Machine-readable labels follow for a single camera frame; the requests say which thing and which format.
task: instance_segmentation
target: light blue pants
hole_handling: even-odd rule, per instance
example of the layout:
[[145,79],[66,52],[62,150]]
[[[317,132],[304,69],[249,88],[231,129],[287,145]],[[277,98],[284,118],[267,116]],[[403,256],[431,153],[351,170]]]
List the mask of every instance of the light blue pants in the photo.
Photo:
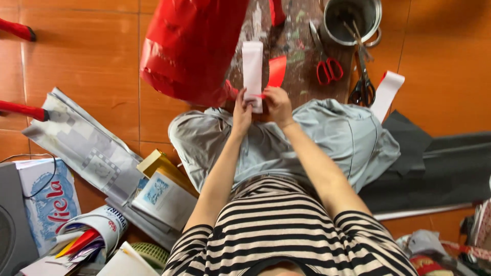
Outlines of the light blue pants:
[[[293,111],[303,131],[341,168],[353,189],[377,179],[399,157],[399,144],[371,111],[333,99],[311,100]],[[230,131],[232,114],[223,109],[192,110],[169,125],[171,143],[198,192],[217,161]],[[244,138],[234,186],[264,173],[309,182],[296,153],[273,122],[255,122]]]

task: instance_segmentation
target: black and beige striped shirt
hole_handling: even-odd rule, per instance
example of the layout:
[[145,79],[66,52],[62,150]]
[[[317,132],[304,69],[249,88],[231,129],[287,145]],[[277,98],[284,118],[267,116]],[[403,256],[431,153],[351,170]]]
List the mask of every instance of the black and beige striped shirt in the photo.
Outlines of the black and beige striped shirt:
[[373,217],[346,211],[331,220],[295,181],[274,176],[237,193],[214,228],[183,233],[163,275],[256,275],[280,260],[306,275],[417,275]]

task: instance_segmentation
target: red scissors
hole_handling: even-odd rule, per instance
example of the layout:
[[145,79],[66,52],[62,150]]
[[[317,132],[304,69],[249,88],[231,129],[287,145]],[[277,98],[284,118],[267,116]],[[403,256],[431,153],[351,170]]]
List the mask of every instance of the red scissors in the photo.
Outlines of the red scissors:
[[328,57],[324,52],[322,42],[319,39],[317,28],[312,21],[309,23],[310,33],[314,39],[317,50],[321,52],[321,61],[317,64],[317,79],[320,85],[328,85],[331,81],[338,81],[343,77],[343,68],[335,58]]

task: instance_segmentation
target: metal pot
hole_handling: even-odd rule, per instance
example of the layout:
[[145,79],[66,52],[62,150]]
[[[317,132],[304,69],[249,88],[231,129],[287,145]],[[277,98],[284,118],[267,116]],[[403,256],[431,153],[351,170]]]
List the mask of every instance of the metal pot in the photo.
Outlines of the metal pot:
[[382,20],[382,3],[380,0],[319,0],[319,7],[324,11],[323,22],[320,26],[321,39],[324,42],[334,41],[344,46],[356,45],[343,21],[353,26],[356,23],[361,41],[365,42],[377,33],[375,41],[366,43],[366,47],[374,47],[382,39],[380,21]]

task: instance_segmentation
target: wooden board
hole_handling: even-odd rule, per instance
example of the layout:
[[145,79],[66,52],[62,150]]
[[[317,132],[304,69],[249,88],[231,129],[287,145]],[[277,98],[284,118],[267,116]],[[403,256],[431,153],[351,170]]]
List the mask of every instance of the wooden board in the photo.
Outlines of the wooden board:
[[234,87],[243,86],[242,43],[259,40],[264,43],[263,88],[268,83],[268,60],[280,55],[287,56],[285,80],[281,86],[285,89],[296,108],[311,99],[333,98],[346,103],[351,77],[353,47],[331,45],[326,47],[328,56],[336,58],[343,67],[344,76],[340,81],[326,86],[319,85],[316,70],[320,53],[316,50],[310,34],[309,21],[316,26],[322,22],[322,12],[317,1],[283,0],[283,9],[287,16],[285,24],[271,26],[268,0],[250,0],[236,54],[232,59],[228,79]]

